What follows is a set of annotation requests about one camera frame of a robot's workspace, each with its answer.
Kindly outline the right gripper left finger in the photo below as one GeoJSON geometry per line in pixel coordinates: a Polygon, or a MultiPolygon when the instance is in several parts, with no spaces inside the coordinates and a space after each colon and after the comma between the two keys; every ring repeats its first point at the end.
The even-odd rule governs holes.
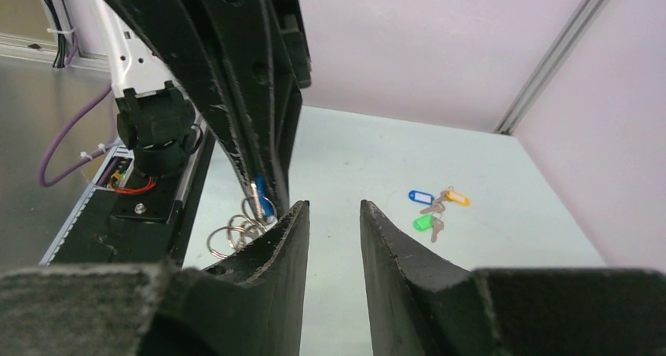
{"type": "Polygon", "coordinates": [[[297,355],[309,249],[299,201],[204,270],[61,264],[1,275],[4,355],[297,355]]]}

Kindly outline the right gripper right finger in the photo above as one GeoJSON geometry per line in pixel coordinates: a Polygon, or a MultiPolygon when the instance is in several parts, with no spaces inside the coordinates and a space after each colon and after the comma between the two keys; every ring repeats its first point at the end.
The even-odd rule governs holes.
{"type": "Polygon", "coordinates": [[[613,268],[465,270],[360,204],[376,355],[662,355],[665,275],[613,268]]]}

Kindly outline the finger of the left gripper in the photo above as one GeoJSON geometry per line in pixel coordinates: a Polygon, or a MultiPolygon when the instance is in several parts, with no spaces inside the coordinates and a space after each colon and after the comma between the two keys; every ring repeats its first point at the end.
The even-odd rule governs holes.
{"type": "Polygon", "coordinates": [[[261,176],[277,216],[290,207],[288,169],[311,83],[299,0],[200,0],[210,20],[207,43],[221,87],[224,126],[218,140],[244,193],[261,176]]]}
{"type": "Polygon", "coordinates": [[[267,1],[104,1],[181,84],[251,195],[271,174],[267,1]]]}

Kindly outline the red-handled metal key holder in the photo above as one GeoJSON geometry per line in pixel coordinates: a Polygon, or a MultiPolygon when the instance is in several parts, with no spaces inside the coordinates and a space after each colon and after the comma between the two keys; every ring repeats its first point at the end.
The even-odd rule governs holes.
{"type": "Polygon", "coordinates": [[[252,203],[251,193],[249,196],[244,197],[240,202],[240,213],[233,215],[227,223],[213,230],[206,239],[206,247],[211,255],[218,260],[224,260],[229,257],[229,254],[224,254],[216,249],[213,245],[213,239],[219,234],[225,234],[226,240],[233,253],[236,253],[259,237],[266,234],[275,223],[277,223],[277,209],[275,219],[269,224],[262,224],[255,218],[254,207],[252,203]]]}

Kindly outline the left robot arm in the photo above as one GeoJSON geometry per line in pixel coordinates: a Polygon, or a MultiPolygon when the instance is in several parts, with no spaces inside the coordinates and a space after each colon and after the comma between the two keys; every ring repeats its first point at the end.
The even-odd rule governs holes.
{"type": "Polygon", "coordinates": [[[145,46],[150,68],[110,55],[119,135],[147,176],[175,174],[195,115],[225,150],[243,191],[276,216],[290,206],[288,169],[310,55],[299,0],[100,0],[145,46]]]}

